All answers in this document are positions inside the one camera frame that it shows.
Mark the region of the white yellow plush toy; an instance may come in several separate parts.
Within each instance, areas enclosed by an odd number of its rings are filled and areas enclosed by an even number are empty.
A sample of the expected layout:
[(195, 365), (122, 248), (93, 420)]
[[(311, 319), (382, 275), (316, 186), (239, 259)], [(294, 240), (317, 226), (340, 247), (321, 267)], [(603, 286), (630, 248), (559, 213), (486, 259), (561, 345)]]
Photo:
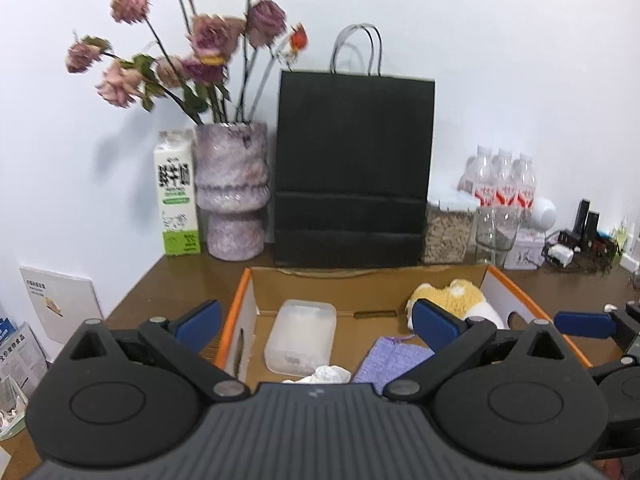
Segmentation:
[(412, 308), (419, 299), (430, 300), (460, 320), (467, 318), (486, 318), (499, 330), (505, 330), (502, 318), (491, 307), (484, 294), (473, 283), (456, 278), (444, 288), (436, 288), (428, 283), (419, 285), (406, 304), (408, 330), (413, 330)]

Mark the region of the purple fabric pouch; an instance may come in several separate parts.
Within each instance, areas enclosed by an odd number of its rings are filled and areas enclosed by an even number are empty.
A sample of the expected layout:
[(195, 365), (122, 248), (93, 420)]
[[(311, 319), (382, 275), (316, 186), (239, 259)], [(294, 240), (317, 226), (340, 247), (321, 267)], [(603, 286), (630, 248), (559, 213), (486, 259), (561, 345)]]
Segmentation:
[(415, 336), (380, 337), (356, 371), (354, 384), (370, 384), (380, 396), (384, 387), (413, 367), (428, 360), (434, 351), (416, 342)]

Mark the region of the red cardboard box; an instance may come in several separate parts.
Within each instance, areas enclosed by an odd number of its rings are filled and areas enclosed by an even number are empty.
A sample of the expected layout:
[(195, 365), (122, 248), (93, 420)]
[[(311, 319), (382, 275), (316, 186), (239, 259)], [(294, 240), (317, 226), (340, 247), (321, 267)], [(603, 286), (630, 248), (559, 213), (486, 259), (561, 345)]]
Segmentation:
[(419, 285), (442, 288), (455, 278), (477, 286), (503, 322), (516, 314), (525, 323), (549, 317), (510, 278), (486, 264), (349, 271), (253, 266), (241, 275), (214, 364), (252, 388), (283, 380), (265, 366), (264, 348), (279, 308), (295, 299), (332, 304), (336, 329), (329, 362), (356, 372), (378, 338), (408, 335), (405, 306)]

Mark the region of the translucent plastic box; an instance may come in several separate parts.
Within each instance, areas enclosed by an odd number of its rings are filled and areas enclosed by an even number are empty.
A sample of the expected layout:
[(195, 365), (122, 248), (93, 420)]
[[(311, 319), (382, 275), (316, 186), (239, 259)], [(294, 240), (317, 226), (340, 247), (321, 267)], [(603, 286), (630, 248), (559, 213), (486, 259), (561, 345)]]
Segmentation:
[(304, 377), (328, 365), (337, 315), (332, 304), (286, 300), (270, 330), (264, 360), (270, 372)]

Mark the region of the white tissue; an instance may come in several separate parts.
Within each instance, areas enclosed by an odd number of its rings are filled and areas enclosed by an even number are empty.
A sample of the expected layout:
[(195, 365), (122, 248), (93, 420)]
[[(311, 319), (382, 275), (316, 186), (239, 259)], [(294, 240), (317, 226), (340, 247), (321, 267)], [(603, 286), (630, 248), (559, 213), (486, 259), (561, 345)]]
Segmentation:
[(352, 373), (337, 365), (318, 366), (311, 375), (284, 381), (285, 384), (318, 384), (339, 385), (348, 384), (352, 380)]

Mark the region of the black stand device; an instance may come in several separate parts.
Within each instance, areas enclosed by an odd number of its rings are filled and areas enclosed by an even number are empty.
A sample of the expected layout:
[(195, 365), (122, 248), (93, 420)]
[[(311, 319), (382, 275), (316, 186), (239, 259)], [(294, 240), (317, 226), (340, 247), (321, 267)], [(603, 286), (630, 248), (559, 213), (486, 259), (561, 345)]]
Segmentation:
[(582, 273), (606, 273), (611, 270), (618, 254), (618, 244), (599, 231), (600, 214), (591, 208), (590, 200), (577, 206), (573, 226), (559, 232), (555, 246), (564, 252), (568, 261), (561, 262), (564, 270)]

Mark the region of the jar of seeds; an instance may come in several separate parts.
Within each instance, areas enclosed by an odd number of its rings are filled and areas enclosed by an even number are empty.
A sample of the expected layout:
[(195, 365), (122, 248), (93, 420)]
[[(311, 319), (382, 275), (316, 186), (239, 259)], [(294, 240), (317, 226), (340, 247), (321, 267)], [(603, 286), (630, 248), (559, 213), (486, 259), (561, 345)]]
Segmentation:
[(458, 190), (427, 199), (422, 262), (462, 263), (471, 239), (480, 200)]

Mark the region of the clear glass cup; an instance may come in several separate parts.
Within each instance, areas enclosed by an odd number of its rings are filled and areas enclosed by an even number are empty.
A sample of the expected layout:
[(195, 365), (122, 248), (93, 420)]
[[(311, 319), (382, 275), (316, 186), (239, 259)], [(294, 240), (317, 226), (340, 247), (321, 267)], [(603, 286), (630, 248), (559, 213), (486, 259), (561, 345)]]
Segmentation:
[(475, 222), (476, 262), (501, 268), (515, 244), (519, 226), (520, 212), (514, 207), (480, 207)]

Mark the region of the water bottle left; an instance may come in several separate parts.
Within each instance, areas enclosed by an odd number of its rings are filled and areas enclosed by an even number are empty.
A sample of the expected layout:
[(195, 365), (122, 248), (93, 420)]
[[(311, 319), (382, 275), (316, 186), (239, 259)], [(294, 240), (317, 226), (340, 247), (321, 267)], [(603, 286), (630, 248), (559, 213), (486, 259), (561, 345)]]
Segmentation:
[(461, 189), (480, 201), (480, 206), (490, 207), (496, 194), (496, 175), (491, 162), (491, 148), (479, 145), (476, 156), (465, 168)]

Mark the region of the water bottle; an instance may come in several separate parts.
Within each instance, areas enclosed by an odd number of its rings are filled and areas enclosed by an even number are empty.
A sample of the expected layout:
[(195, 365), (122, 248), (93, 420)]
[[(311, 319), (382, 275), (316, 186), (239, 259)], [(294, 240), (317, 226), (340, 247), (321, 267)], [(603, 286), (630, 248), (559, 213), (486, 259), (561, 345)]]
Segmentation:
[(513, 173), (516, 182), (516, 202), (523, 210), (533, 207), (537, 187), (533, 159), (524, 153), (514, 162)]
[(491, 148), (479, 145), (476, 156), (465, 168), (461, 189), (480, 201), (480, 206), (490, 207), (496, 194), (496, 175), (491, 162)]
[(513, 175), (512, 152), (500, 148), (492, 160), (495, 175), (495, 204), (513, 206), (516, 196), (516, 183)]

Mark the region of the water bottle right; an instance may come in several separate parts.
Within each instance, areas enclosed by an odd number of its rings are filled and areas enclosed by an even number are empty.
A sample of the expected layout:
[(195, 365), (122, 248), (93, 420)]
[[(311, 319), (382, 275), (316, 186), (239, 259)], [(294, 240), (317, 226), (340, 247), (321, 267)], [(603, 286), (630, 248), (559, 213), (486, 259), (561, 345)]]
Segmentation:
[(523, 210), (533, 207), (537, 187), (533, 159), (524, 153), (514, 162), (513, 173), (516, 182), (516, 202)]

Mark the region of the milk carton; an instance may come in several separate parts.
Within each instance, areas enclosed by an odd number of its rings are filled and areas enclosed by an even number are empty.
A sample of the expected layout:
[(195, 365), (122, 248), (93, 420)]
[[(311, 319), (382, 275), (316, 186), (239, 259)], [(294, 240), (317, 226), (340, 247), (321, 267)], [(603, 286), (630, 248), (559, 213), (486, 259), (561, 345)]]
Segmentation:
[(201, 239), (195, 203), (193, 132), (161, 131), (153, 157), (165, 255), (199, 254)]

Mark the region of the purple ceramic vase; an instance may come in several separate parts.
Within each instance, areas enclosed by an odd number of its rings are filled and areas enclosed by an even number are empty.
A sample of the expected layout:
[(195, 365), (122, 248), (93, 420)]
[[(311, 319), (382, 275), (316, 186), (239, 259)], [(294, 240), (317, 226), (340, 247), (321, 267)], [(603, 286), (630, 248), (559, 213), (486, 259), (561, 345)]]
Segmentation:
[(195, 130), (196, 203), (209, 255), (246, 261), (265, 245), (270, 200), (267, 125), (208, 124)]

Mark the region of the water bottle middle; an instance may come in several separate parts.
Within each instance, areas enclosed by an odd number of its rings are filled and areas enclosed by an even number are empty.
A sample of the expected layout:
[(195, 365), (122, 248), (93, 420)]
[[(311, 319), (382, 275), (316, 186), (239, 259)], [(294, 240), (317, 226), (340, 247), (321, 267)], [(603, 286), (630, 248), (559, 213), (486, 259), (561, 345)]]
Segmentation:
[(495, 175), (495, 204), (513, 206), (516, 196), (516, 183), (513, 175), (512, 152), (500, 148), (492, 160)]

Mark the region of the black paper bag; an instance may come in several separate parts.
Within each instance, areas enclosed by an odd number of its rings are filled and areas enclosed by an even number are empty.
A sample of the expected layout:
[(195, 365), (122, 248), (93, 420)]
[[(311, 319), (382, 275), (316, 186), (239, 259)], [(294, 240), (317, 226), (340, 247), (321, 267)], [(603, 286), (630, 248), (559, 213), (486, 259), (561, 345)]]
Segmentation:
[(430, 180), (434, 81), (382, 75), (383, 41), (362, 30), (367, 73), (281, 75), (273, 191), (273, 258), (311, 269), (418, 263)]

